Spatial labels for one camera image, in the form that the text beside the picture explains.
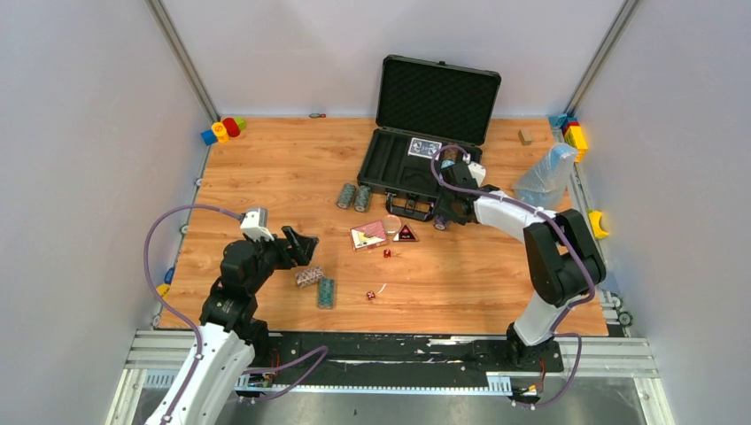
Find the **purple poker chip stack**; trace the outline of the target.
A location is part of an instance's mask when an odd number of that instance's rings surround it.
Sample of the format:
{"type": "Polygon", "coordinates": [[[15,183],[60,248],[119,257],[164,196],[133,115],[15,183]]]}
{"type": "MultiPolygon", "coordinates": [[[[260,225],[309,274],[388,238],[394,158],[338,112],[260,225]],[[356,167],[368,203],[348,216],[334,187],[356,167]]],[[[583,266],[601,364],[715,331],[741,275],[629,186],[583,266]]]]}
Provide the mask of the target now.
{"type": "Polygon", "coordinates": [[[433,227],[440,231],[446,231],[450,227],[451,221],[444,216],[437,215],[433,220],[433,227]]]}

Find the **red playing card deck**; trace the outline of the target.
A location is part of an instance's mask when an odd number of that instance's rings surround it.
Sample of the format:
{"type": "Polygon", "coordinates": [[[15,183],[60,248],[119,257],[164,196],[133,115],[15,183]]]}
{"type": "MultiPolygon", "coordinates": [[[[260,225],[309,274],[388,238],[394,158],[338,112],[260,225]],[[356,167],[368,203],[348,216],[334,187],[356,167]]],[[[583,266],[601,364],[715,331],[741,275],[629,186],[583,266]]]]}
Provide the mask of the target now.
{"type": "Polygon", "coordinates": [[[351,228],[350,237],[355,251],[370,250],[388,243],[388,235],[380,220],[351,228]]]}

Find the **olive blue chip stack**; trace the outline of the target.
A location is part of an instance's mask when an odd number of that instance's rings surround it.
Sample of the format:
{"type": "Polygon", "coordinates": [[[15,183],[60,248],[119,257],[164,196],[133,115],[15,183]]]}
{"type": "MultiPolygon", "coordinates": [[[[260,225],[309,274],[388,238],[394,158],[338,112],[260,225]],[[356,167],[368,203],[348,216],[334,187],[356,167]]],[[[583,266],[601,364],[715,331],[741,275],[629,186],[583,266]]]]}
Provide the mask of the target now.
{"type": "Polygon", "coordinates": [[[344,210],[349,209],[352,206],[356,192],[357,187],[355,185],[345,183],[337,196],[336,206],[344,210]]]}
{"type": "Polygon", "coordinates": [[[358,213],[366,212],[369,208],[371,196],[372,190],[369,186],[359,186],[354,195],[352,203],[353,209],[358,213]]]}

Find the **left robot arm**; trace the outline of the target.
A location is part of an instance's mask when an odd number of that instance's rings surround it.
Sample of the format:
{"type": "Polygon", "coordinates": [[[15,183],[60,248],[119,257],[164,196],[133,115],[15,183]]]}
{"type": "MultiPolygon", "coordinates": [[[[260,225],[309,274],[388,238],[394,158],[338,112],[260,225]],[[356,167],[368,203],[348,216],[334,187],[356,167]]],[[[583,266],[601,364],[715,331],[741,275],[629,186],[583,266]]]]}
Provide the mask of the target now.
{"type": "Polygon", "coordinates": [[[309,265],[318,243],[318,237],[285,226],[282,237],[245,236],[224,248],[193,345],[147,423],[216,422],[244,370],[264,364],[271,354],[267,324],[254,317],[259,289],[277,270],[309,265]]]}

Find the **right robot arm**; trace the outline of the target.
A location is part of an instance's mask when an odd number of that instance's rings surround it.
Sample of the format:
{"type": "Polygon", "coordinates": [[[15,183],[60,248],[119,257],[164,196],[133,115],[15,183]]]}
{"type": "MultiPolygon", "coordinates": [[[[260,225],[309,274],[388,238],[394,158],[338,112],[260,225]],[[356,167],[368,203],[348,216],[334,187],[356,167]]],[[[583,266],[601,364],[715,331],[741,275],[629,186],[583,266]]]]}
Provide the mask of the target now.
{"type": "Polygon", "coordinates": [[[532,367],[569,311],[591,301],[606,277],[584,216],[528,205],[493,186],[442,188],[435,207],[448,220],[496,228],[524,244],[533,295],[507,329],[505,357],[517,369],[532,367]]]}

